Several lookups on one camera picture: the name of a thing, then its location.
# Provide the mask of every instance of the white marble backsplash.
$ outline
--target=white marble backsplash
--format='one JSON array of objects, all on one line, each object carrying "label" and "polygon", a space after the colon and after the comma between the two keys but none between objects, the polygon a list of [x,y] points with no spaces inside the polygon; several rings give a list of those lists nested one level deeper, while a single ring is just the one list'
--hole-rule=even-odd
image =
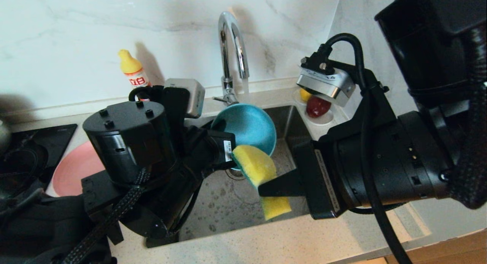
[{"label": "white marble backsplash", "polygon": [[[407,92],[399,67],[389,50],[388,44],[374,17],[394,0],[340,0],[336,8],[335,18],[330,31],[330,37],[335,34],[347,32],[354,34],[362,43],[364,51],[365,68],[374,72],[377,80],[391,90],[386,97],[391,103],[396,115],[417,110],[412,97]],[[346,42],[333,45],[330,58],[354,64],[352,47]],[[352,117],[362,97],[360,90],[353,92],[352,98],[343,108],[348,117]]]},{"label": "white marble backsplash", "polygon": [[141,60],[153,84],[186,77],[219,86],[222,11],[240,24],[250,82],[297,76],[299,60],[328,38],[337,3],[0,0],[0,114],[126,96],[122,48]]}]

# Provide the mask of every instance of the red apple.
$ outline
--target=red apple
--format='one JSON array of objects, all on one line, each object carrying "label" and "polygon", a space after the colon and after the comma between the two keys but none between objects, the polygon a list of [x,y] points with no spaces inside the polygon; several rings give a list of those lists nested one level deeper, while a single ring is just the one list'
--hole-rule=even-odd
[{"label": "red apple", "polygon": [[306,113],[312,118],[317,118],[328,112],[331,106],[330,102],[311,96],[306,104]]}]

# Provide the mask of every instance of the dish soap bottle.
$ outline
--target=dish soap bottle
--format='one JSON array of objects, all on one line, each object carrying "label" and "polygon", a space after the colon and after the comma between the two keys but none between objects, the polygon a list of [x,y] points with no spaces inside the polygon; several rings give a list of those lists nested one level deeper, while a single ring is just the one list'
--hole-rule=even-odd
[{"label": "dish soap bottle", "polygon": [[[118,51],[118,56],[120,57],[120,69],[129,79],[132,88],[151,86],[151,82],[149,82],[142,63],[139,60],[132,57],[130,52],[125,49]],[[144,92],[137,94],[137,97],[140,100],[148,98]]]}]

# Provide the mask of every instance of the pink plate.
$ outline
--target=pink plate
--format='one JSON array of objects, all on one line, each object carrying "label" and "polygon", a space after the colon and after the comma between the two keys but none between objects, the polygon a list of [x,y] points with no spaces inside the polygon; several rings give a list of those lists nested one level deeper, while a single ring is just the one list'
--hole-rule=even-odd
[{"label": "pink plate", "polygon": [[57,165],[52,179],[54,191],[59,196],[80,195],[83,191],[81,180],[104,169],[91,142],[85,142]]}]

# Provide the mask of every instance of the blue bowl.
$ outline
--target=blue bowl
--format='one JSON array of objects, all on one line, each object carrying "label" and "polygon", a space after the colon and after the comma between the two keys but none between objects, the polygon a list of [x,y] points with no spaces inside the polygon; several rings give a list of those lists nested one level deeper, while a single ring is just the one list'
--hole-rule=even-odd
[{"label": "blue bowl", "polygon": [[233,104],[214,119],[211,129],[235,134],[238,145],[251,145],[272,155],[277,141],[275,126],[261,108],[245,103]]}]

